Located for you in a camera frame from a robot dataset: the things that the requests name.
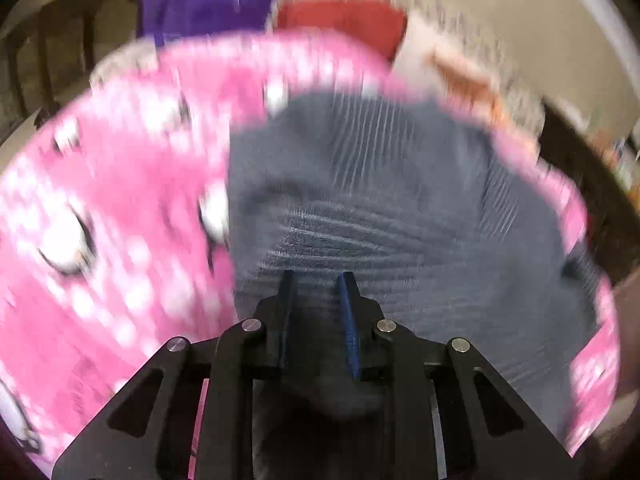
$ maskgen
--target gray fabric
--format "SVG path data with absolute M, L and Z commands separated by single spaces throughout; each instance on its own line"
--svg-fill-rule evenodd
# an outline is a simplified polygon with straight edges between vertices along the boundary
M 591 254 L 587 248 L 585 240 L 578 242 L 564 265 L 564 276 L 577 280 L 587 291 L 592 303 L 595 302 L 596 291 L 600 283 L 600 269 L 591 259 Z M 590 316 L 590 321 L 596 323 L 596 312 L 591 304 L 586 306 L 586 316 Z
M 590 293 L 565 271 L 556 214 L 482 132 L 433 104 L 305 95 L 232 136 L 228 200 L 239 315 L 297 273 L 287 391 L 334 420 L 380 407 L 346 363 L 335 281 L 352 270 L 418 336 L 471 340 L 563 437 Z

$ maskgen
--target red fabric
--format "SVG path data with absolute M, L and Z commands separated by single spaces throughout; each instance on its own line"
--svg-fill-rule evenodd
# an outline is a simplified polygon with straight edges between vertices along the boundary
M 276 29 L 298 27 L 339 30 L 393 61 L 406 14 L 385 0 L 289 0 L 280 7 Z

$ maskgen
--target metal screw head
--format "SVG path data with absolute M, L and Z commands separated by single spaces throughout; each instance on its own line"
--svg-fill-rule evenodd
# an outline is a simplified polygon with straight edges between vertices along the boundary
M 244 330 L 245 332 L 255 332 L 256 330 L 260 330 L 261 326 L 262 323 L 260 322 L 260 320 L 254 319 L 253 317 L 245 319 L 242 322 L 242 330 Z
M 166 347 L 169 349 L 169 352 L 179 352 L 180 350 L 184 350 L 187 346 L 187 340 L 183 337 L 172 337 L 169 339 L 169 342 L 166 344 Z
M 391 319 L 381 319 L 376 326 L 380 332 L 393 332 L 396 329 L 396 322 Z
M 456 352 L 462 352 L 462 353 L 467 352 L 471 348 L 469 341 L 467 341 L 466 339 L 462 339 L 461 337 L 455 338 L 451 342 L 451 346 L 453 346 L 453 349 Z

